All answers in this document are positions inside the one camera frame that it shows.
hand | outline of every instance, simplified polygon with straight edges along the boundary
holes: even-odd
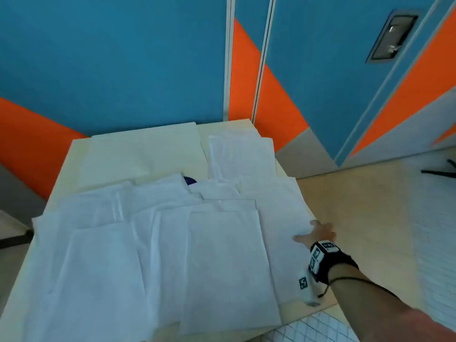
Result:
[[[310,250],[312,245],[317,241],[329,240],[334,241],[336,233],[333,231],[334,226],[332,223],[321,224],[318,220],[312,220],[313,230],[308,235],[295,235],[293,240],[305,244]]]

table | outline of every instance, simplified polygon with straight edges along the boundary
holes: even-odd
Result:
[[[201,147],[204,151],[206,157],[208,156],[208,136],[212,133],[219,133],[223,130],[230,130],[230,129],[246,129],[246,128],[253,128],[253,124],[250,120],[236,120],[236,121],[229,121],[229,122],[221,122],[221,123],[210,123],[210,124],[203,124],[197,126],[200,138],[201,138]],[[138,131],[129,131],[129,132],[151,132],[153,134],[156,132],[157,129],[148,128],[145,130],[138,130]],[[103,135],[102,137],[117,137],[119,134],[124,133],[110,133],[107,135]],[[45,213],[51,212],[53,209],[56,208],[58,203],[65,198],[66,196],[72,195],[80,191],[80,187],[78,187],[78,178],[79,178],[79,171],[82,166],[82,163],[85,157],[88,154],[89,144],[91,142],[91,138],[86,139],[77,139],[74,140],[71,144],[70,150],[66,156],[66,159],[63,163],[62,169],[60,174],[57,178],[57,181],[54,185],[54,189],[52,190],[51,196],[47,202],[47,206],[45,208]],[[276,163],[277,167],[277,175],[279,176],[286,176],[286,173],[280,166],[280,164]],[[183,170],[184,175],[188,174],[186,169]],[[193,176],[200,175],[199,179],[207,177],[206,173],[194,173],[193,168]],[[24,326],[26,322],[27,310],[30,306],[30,299],[34,293],[33,291],[33,281],[34,278],[32,277],[33,269],[39,266],[39,254],[37,253],[37,247],[32,241],[29,251],[26,255],[24,263],[20,269],[19,275],[17,276],[16,282],[14,287],[11,291],[9,296],[7,305],[3,312],[3,315],[0,319],[0,336],[2,336],[3,342],[19,342],[22,341],[24,338]],[[299,318],[304,316],[311,315],[316,311],[328,308],[329,306],[335,305],[336,299],[334,295],[329,290],[328,293],[322,300],[322,305],[313,308],[305,305],[300,300],[294,300],[292,302],[286,303],[280,306],[280,315],[282,318],[283,324],[288,324],[293,322]],[[271,328],[262,328],[262,329],[249,329],[244,331],[231,331],[231,332],[222,332],[222,333],[211,333],[211,334],[202,334],[202,335],[191,335],[186,337],[180,337],[179,340],[183,341],[245,341],[247,339],[253,338],[260,334],[263,334],[267,331],[271,330]],[[173,341],[178,339],[178,325],[173,325],[170,327],[166,327],[157,331],[156,335],[154,336],[154,341]]]

cable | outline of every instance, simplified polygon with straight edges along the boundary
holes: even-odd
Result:
[[[392,293],[391,291],[389,291],[388,289],[382,287],[381,285],[378,285],[377,283],[373,283],[373,282],[371,282],[371,281],[369,281],[369,280],[361,279],[361,278],[358,278],[358,277],[338,277],[338,278],[336,278],[336,279],[333,279],[332,281],[329,281],[328,287],[326,287],[326,289],[325,289],[325,291],[324,291],[323,294],[318,295],[318,298],[319,298],[319,299],[322,298],[322,297],[326,294],[326,292],[328,291],[329,287],[330,287],[334,282],[339,281],[339,280],[354,280],[354,281],[359,281],[359,282],[368,283],[368,284],[373,285],[374,287],[377,287],[377,288],[379,288],[379,289],[382,289],[383,291],[387,292],[388,294],[391,294],[392,296],[398,298],[397,295],[396,295],[395,293]]]

black stand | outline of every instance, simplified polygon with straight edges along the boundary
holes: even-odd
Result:
[[[6,239],[2,239],[0,240],[0,249],[30,243],[33,239],[33,235],[33,230],[29,229],[26,231],[24,235],[7,237]]]
[[[456,169],[456,162],[452,160],[447,161],[449,164],[451,164],[455,169]],[[422,173],[426,174],[434,174],[434,175],[439,175],[439,176],[446,176],[446,177],[453,177],[456,178],[456,173],[450,173],[447,171],[421,171]]]

forearm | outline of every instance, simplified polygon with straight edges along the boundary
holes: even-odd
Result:
[[[331,282],[339,277],[369,280],[361,271],[348,264],[337,264],[331,267],[328,280]],[[331,289],[360,340],[379,322],[411,310],[398,298],[369,283],[339,280],[331,285]]]

